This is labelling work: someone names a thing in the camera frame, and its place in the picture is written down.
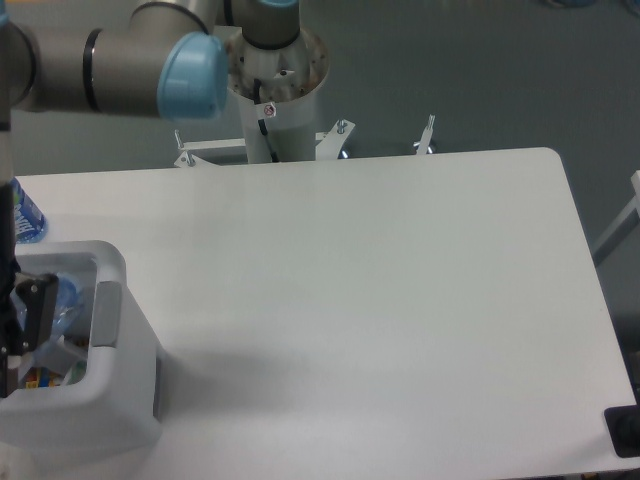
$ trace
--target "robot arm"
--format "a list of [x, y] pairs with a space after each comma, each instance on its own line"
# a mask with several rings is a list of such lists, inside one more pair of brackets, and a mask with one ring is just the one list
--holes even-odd
[[[208, 119], [224, 109], [229, 78], [238, 83], [234, 91], [252, 103], [263, 98], [288, 101], [311, 91], [309, 41], [300, 31], [298, 0], [224, 0], [220, 11], [217, 0], [143, 0], [124, 32], [15, 25], [4, 2], [0, 0], [0, 398], [15, 388], [9, 359], [47, 340], [57, 291], [55, 276], [21, 274], [15, 259], [11, 108]], [[243, 29], [226, 51], [210, 36], [219, 15]], [[235, 70], [231, 77], [230, 61]], [[313, 140], [306, 143], [313, 147]], [[27, 306], [24, 328], [9, 297], [14, 288]]]

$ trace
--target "metal bracket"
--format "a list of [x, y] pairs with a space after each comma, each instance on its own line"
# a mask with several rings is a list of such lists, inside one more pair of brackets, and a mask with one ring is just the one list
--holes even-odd
[[596, 267], [604, 262], [640, 224], [640, 171], [631, 177], [631, 183], [636, 193], [635, 196], [598, 237], [591, 250], [591, 257]]
[[433, 126], [436, 122], [435, 115], [429, 115], [429, 121], [427, 122], [427, 126], [422, 132], [422, 138], [420, 138], [419, 142], [414, 142], [413, 148], [416, 151], [416, 155], [430, 155], [436, 153], [436, 146], [431, 141], [433, 137]]
[[[349, 153], [344, 149], [344, 145], [355, 130], [355, 127], [355, 123], [341, 119], [336, 122], [329, 132], [317, 133], [316, 160], [349, 158]], [[194, 155], [194, 152], [204, 152], [208, 157], [245, 155], [247, 153], [244, 138], [211, 140], [206, 142], [182, 142], [179, 130], [175, 131], [175, 137], [180, 155], [174, 162], [174, 165], [180, 168], [203, 165], [210, 167], [217, 166], [214, 163], [207, 162], [197, 157]]]

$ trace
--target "water bottle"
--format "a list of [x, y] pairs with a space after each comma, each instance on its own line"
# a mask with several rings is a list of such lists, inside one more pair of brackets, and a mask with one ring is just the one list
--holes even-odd
[[20, 182], [11, 180], [13, 187], [13, 217], [17, 243], [37, 243], [47, 234], [47, 219], [33, 200], [25, 193]]

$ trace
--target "cable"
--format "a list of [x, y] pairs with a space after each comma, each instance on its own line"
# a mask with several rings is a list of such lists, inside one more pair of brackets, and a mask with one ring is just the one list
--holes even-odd
[[[253, 81], [253, 103], [255, 105], [260, 105], [260, 87], [262, 86], [262, 82], [257, 78]], [[271, 155], [271, 161], [273, 163], [280, 163], [280, 159], [278, 158], [278, 154], [276, 153], [273, 145], [271, 145], [271, 141], [269, 140], [269, 131], [267, 130], [267, 123], [264, 120], [258, 120], [258, 128], [260, 128], [260, 133], [264, 137], [265, 142], [267, 142], [267, 148], [269, 149], [269, 155]]]

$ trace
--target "plastic bottle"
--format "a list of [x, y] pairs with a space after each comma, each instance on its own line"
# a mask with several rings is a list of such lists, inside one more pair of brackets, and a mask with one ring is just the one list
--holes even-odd
[[25, 193], [20, 182], [11, 180], [13, 187], [13, 216], [17, 243], [37, 243], [47, 234], [47, 219], [33, 200]]

